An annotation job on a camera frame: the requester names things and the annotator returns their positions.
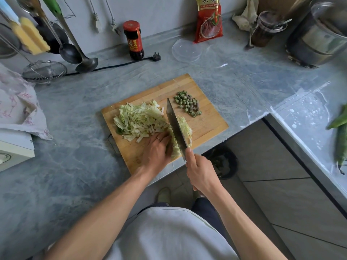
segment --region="white t-shirt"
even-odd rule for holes
[[[105,260],[238,260],[225,238],[190,210],[144,210],[116,239]]]

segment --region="metal pot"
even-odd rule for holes
[[[332,2],[312,5],[287,40],[288,57],[317,68],[347,48],[347,9]]]

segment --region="dark pants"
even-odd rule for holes
[[[146,208],[142,209],[138,214],[140,214],[145,209],[151,207],[165,207],[169,206],[166,202],[157,202]],[[207,221],[213,228],[215,228],[221,235],[225,237],[224,226],[222,221],[218,217],[216,209],[213,207],[211,202],[207,198],[197,198],[194,202],[191,211],[199,215],[205,221]]]

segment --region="yellow sponge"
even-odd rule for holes
[[[42,52],[47,52],[51,48],[46,43],[45,40],[43,40],[42,36],[28,18],[21,17],[20,18],[20,25],[22,26],[23,30],[27,33],[27,35],[30,37],[30,39],[41,49]]]
[[[31,40],[23,28],[14,21],[10,22],[13,33],[20,39],[21,43],[26,45],[33,55],[42,53],[42,50]]]

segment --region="soy sauce bottle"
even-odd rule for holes
[[[129,54],[132,59],[140,60],[145,55],[142,49],[140,23],[137,21],[126,21],[123,24],[124,34],[128,40]]]

